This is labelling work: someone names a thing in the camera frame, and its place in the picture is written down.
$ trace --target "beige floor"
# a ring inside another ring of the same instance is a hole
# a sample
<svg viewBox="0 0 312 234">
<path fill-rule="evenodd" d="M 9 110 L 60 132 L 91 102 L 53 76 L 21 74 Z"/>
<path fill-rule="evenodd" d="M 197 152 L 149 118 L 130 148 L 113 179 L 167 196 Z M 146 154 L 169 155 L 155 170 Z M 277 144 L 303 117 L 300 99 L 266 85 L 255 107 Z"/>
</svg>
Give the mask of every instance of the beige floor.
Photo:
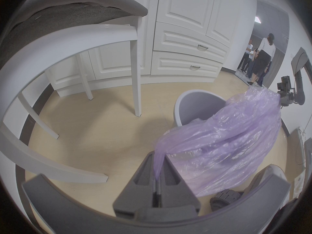
<svg viewBox="0 0 312 234">
<path fill-rule="evenodd" d="M 220 72 L 214 83 L 159 83 L 142 85 L 142 116 L 133 109 L 132 87 L 92 91 L 60 98 L 54 92 L 40 117 L 60 137 L 53 139 L 37 124 L 29 147 L 40 154 L 78 169 L 104 173 L 107 183 L 79 184 L 53 181 L 61 190 L 100 212 L 115 215 L 112 203 L 130 180 L 155 141 L 173 124 L 174 103 L 190 89 L 204 89 L 228 99 L 248 86 L 235 75 Z M 273 163 L 285 171 L 287 139 L 281 129 L 277 141 L 258 170 Z M 26 173 L 26 179 L 34 175 Z M 243 190 L 253 176 L 236 188 Z M 200 215 L 211 212 L 211 196 L 201 197 Z"/>
</svg>

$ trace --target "gray trash can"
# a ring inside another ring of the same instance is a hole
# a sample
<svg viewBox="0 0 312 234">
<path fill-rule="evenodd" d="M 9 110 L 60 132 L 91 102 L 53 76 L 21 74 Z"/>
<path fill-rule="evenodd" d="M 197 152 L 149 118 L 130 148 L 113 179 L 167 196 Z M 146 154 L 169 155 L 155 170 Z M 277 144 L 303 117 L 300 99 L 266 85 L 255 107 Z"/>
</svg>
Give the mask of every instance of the gray trash can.
<svg viewBox="0 0 312 234">
<path fill-rule="evenodd" d="M 225 106 L 225 100 L 211 92 L 194 89 L 179 96 L 174 105 L 174 127 L 194 119 L 206 120 Z"/>
</svg>

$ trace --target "white blouse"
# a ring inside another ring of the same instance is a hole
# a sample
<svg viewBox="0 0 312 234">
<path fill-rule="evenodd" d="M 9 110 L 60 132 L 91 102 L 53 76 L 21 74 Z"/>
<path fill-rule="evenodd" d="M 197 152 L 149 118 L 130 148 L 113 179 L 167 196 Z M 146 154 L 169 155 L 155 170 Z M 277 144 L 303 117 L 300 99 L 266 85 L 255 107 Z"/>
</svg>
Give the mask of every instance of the white blouse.
<svg viewBox="0 0 312 234">
<path fill-rule="evenodd" d="M 261 50 L 263 50 L 264 52 L 266 52 L 269 56 L 271 56 L 272 61 L 275 54 L 275 49 L 275 45 L 270 45 L 268 39 L 265 37 L 262 39 L 258 51 L 260 52 Z"/>
</svg>

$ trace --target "ceiling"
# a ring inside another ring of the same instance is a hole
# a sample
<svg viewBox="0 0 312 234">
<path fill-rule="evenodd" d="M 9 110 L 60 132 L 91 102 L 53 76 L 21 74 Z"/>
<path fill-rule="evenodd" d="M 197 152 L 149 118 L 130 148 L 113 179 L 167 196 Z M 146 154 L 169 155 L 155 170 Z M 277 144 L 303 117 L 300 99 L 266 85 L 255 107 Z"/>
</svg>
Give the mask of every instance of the ceiling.
<svg viewBox="0 0 312 234">
<path fill-rule="evenodd" d="M 264 38 L 272 33 L 276 48 L 285 53 L 289 37 L 288 14 L 267 3 L 257 1 L 256 16 L 261 23 L 255 22 L 252 34 Z"/>
</svg>

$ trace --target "metal handle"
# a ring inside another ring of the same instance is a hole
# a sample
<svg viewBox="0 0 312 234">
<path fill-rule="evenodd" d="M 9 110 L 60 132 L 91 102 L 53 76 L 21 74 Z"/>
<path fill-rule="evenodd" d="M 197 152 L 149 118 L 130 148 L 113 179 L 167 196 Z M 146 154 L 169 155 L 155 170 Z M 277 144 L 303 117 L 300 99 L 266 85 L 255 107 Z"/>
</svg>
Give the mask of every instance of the metal handle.
<svg viewBox="0 0 312 234">
<path fill-rule="evenodd" d="M 208 47 L 205 47 L 205 46 L 203 46 L 203 45 L 201 45 L 201 44 L 199 44 L 198 47 L 202 47 L 202 48 L 204 48 L 204 49 L 208 49 Z"/>
</svg>

